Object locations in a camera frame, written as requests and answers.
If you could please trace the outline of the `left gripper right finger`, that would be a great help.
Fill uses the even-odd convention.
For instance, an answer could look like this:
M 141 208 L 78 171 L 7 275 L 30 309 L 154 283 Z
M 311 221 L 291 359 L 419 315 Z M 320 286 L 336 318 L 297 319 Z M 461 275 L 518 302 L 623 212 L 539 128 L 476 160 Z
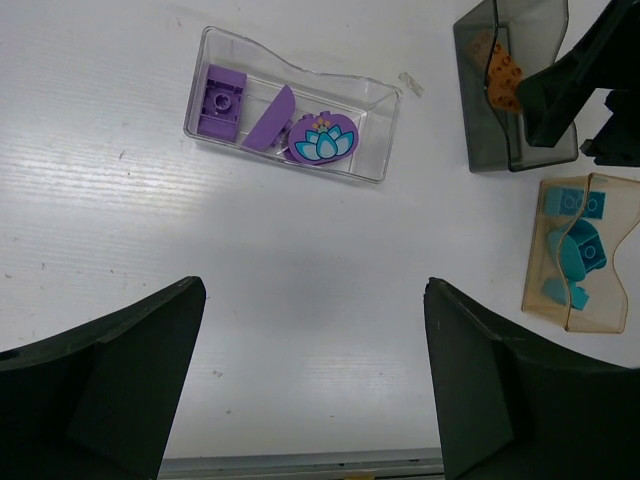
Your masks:
M 638 477 L 637 370 L 562 347 L 438 278 L 424 317 L 447 478 Z

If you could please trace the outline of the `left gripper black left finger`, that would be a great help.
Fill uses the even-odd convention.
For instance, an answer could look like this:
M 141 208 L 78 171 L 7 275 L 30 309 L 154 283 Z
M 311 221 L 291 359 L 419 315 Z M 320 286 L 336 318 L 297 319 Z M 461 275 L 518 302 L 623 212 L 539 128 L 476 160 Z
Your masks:
M 2 352 L 2 478 L 156 478 L 204 307 L 189 276 Z

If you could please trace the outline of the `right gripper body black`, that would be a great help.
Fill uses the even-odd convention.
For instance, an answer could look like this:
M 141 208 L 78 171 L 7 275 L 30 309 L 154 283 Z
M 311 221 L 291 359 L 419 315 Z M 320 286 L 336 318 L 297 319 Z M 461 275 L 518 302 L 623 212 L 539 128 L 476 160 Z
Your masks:
M 639 3 L 611 1 L 587 32 L 582 84 L 607 89 L 611 116 L 582 153 L 601 166 L 639 165 Z

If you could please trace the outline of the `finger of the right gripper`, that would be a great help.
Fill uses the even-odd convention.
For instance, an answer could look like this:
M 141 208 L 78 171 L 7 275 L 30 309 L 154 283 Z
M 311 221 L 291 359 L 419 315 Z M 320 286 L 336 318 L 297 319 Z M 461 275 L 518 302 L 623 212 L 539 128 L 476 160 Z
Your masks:
M 616 87 L 619 27 L 620 11 L 604 10 L 562 58 L 519 84 L 516 96 L 529 145 L 556 146 L 596 89 Z

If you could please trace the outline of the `orange lego plate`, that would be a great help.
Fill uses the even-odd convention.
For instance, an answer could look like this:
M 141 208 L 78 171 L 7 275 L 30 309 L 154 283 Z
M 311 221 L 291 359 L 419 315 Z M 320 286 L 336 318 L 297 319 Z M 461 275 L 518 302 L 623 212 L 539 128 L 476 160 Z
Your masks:
M 522 107 L 516 97 L 516 89 L 523 77 L 523 71 L 509 52 L 496 43 L 489 62 L 487 93 L 494 109 L 510 113 L 520 113 Z

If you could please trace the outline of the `long teal lego brick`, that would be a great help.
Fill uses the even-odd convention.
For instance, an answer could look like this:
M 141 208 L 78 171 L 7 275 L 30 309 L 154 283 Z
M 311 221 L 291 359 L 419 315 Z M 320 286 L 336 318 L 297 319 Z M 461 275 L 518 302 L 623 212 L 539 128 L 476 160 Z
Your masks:
M 543 212 L 549 216 L 575 216 L 579 211 L 588 219 L 602 220 L 606 203 L 606 193 L 585 191 L 569 187 L 550 187 L 544 196 Z

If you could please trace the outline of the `teal rounded printed lego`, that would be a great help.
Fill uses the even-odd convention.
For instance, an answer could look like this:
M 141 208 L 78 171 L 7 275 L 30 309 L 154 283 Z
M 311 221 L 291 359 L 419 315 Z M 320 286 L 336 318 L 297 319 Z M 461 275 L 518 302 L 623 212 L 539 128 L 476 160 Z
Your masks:
M 554 264 L 567 280 L 581 282 L 607 265 L 599 231 L 582 218 L 550 231 L 546 242 Z

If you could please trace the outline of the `purple rounded printed lego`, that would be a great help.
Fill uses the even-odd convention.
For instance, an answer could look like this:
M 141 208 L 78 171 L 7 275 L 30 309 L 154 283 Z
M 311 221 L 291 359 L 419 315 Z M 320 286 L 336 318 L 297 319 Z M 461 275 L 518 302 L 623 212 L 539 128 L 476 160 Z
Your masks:
M 349 157 L 359 144 L 359 131 L 349 117 L 320 112 L 306 114 L 287 137 L 289 156 L 298 163 L 318 166 Z

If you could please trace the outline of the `light purple curved lego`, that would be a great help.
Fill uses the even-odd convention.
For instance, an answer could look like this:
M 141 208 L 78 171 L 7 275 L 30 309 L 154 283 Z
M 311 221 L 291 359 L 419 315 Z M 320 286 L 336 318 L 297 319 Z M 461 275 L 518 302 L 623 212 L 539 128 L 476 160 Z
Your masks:
M 294 93 L 284 85 L 249 132 L 242 147 L 262 152 L 275 146 L 291 129 L 295 107 Z

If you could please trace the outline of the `purple lego brick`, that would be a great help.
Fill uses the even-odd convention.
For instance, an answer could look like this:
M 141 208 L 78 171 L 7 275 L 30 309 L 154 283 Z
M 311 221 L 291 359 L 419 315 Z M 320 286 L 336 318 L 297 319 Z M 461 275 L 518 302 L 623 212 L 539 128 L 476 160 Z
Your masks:
M 239 131 L 247 75 L 216 64 L 207 70 L 197 133 L 233 143 Z

